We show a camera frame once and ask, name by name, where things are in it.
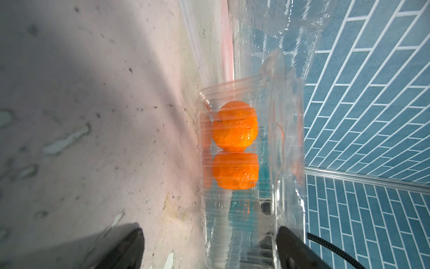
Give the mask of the clear container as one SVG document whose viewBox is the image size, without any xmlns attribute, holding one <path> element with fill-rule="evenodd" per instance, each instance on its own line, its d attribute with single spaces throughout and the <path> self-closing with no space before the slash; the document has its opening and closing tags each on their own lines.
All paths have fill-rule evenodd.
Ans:
<svg viewBox="0 0 430 269">
<path fill-rule="evenodd" d="M 256 74 L 279 49 L 306 80 L 334 6 L 335 1 L 229 1 L 236 77 Z"/>
<path fill-rule="evenodd" d="M 255 110 L 257 136 L 229 154 L 212 126 L 227 104 Z M 247 78 L 207 87 L 197 99 L 204 263 L 208 269 L 278 269 L 276 237 L 305 232 L 302 81 L 280 50 Z"/>
</svg>

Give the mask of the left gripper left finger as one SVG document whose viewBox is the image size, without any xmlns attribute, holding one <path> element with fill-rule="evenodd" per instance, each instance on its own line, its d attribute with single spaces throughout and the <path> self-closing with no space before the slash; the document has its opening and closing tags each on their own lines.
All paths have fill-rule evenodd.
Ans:
<svg viewBox="0 0 430 269">
<path fill-rule="evenodd" d="M 144 254 L 143 230 L 136 228 L 110 251 L 95 269 L 140 269 Z"/>
</svg>

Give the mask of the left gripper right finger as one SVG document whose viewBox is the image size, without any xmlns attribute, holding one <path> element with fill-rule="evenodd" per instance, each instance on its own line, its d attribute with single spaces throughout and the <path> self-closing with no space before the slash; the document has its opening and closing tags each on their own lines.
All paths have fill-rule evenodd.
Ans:
<svg viewBox="0 0 430 269">
<path fill-rule="evenodd" d="M 282 269 L 330 269 L 330 266 L 285 226 L 279 228 L 276 244 Z"/>
</svg>

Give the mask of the orange pair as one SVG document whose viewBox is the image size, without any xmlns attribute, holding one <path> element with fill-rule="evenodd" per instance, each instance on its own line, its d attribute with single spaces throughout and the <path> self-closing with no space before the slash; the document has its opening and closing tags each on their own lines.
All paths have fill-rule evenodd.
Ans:
<svg viewBox="0 0 430 269">
<path fill-rule="evenodd" d="M 248 103 L 231 101 L 215 113 L 211 138 L 221 148 L 212 162 L 217 185 L 231 191 L 252 189 L 259 178 L 258 155 L 247 152 L 258 136 L 256 110 Z"/>
</svg>

